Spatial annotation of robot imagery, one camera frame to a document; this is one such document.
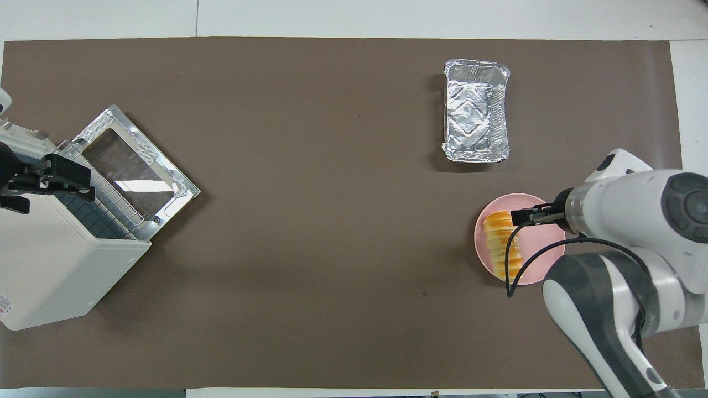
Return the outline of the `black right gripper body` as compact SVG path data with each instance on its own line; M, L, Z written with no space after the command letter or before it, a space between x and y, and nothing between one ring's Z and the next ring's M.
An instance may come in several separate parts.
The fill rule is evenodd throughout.
M550 214L556 216L551 223L558 225L564 231L573 231L566 216L566 203L573 190L574 188L567 188L559 192L550 207Z

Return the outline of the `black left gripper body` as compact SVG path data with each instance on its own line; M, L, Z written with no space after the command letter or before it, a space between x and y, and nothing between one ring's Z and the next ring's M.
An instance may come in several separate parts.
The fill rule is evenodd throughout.
M44 194L38 169L22 162L10 146L1 143L1 195L19 196L23 193Z

